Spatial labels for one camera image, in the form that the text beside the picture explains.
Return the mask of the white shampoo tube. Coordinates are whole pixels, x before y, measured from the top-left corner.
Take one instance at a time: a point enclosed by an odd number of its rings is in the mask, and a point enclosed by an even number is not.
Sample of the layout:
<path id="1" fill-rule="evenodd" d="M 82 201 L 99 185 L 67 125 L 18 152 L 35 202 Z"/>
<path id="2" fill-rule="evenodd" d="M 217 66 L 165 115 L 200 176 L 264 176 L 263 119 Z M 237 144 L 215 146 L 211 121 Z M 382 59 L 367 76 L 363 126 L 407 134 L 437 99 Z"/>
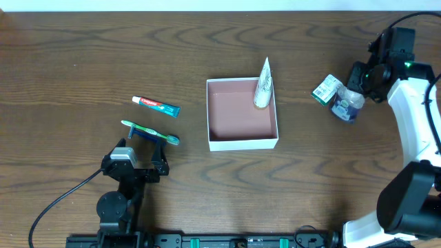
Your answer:
<path id="1" fill-rule="evenodd" d="M 271 75 L 269 58 L 266 57 L 254 93 L 254 107 L 258 110 L 265 109 L 271 100 L 272 91 L 273 79 Z"/>

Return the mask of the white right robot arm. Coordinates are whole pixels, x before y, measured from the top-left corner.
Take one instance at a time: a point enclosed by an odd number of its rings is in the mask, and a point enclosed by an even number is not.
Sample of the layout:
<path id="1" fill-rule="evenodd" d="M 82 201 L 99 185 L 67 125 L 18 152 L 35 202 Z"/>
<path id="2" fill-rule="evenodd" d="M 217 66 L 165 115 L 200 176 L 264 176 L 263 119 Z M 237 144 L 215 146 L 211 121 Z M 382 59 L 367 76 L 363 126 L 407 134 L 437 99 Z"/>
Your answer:
<path id="1" fill-rule="evenodd" d="M 385 247 L 440 237 L 440 113 L 430 65 L 356 62 L 348 87 L 395 115 L 403 150 L 402 171 L 381 191 L 376 210 L 344 224 L 343 247 Z"/>

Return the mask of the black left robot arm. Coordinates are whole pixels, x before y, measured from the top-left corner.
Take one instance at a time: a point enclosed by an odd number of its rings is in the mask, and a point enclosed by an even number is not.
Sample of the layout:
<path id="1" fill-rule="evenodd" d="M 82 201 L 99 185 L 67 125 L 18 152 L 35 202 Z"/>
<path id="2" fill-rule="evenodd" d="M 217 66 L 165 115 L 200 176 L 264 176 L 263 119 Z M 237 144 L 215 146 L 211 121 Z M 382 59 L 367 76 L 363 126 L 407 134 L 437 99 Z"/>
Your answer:
<path id="1" fill-rule="evenodd" d="M 139 213 L 148 183 L 157 183 L 170 171 L 163 148 L 165 142 L 156 141 L 152 168 L 136 168 L 134 150 L 122 138 L 116 147 L 103 157 L 103 175 L 119 183 L 116 191 L 100 197 L 96 212 L 100 218 L 98 247 L 151 247 L 152 237 L 137 228 Z"/>

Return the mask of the green white soap box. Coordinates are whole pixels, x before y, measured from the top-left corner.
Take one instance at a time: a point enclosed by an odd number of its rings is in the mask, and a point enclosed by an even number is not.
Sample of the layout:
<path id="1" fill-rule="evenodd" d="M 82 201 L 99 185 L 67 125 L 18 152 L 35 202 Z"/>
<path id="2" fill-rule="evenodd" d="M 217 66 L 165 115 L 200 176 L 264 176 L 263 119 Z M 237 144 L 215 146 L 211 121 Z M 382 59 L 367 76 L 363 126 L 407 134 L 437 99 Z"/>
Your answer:
<path id="1" fill-rule="evenodd" d="M 343 83 L 335 76 L 329 74 L 323 82 L 312 91 L 311 96 L 317 100 L 322 106 L 327 106 L 334 94 L 338 91 Z"/>

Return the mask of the blue pump soap bottle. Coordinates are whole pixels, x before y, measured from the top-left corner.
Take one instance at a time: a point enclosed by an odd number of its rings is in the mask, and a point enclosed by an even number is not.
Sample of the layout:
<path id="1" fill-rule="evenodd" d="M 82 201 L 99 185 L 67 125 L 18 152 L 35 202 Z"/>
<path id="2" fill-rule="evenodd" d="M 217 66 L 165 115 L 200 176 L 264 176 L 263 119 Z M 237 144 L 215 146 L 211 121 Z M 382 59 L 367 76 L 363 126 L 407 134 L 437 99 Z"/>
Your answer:
<path id="1" fill-rule="evenodd" d="M 365 104 L 365 97 L 347 87 L 340 87 L 330 107 L 331 112 L 346 123 L 354 123 Z"/>

